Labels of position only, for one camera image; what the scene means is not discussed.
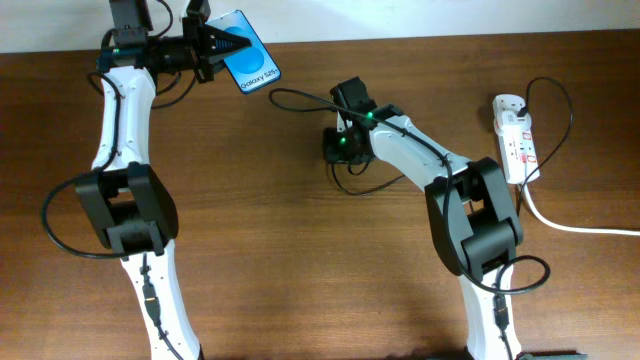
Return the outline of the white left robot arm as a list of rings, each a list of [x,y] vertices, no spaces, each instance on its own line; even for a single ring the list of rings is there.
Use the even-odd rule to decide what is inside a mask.
[[[150,165],[150,115],[159,75],[192,71],[195,82],[209,82],[251,42],[208,25],[206,1],[187,3],[175,37],[152,32],[144,1],[113,1],[110,10],[114,26],[96,66],[104,96],[100,146],[75,191],[104,258],[118,260],[134,287],[152,358],[201,359],[176,272],[176,205]]]

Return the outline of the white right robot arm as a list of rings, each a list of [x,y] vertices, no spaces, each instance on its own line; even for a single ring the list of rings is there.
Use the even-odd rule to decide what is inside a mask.
[[[517,358],[522,347],[512,323],[511,277],[523,232],[497,162],[445,149],[400,108],[377,105],[358,77],[330,96],[338,119],[323,134],[326,161],[381,160],[424,192],[435,250],[463,293],[467,358]]]

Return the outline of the white power extension socket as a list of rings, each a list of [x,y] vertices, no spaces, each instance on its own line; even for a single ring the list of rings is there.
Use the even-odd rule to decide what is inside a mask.
[[[522,184],[540,176],[535,146],[532,139],[532,119],[520,116],[524,99],[512,94],[497,95],[492,102],[494,129],[500,147],[502,167],[508,184]]]

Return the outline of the blue Samsung Galaxy smartphone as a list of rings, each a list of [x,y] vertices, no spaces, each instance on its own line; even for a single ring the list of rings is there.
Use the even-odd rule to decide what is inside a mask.
[[[208,25],[245,37],[251,45],[226,58],[224,63],[239,90],[247,95],[281,78],[281,71],[241,10],[209,20]]]

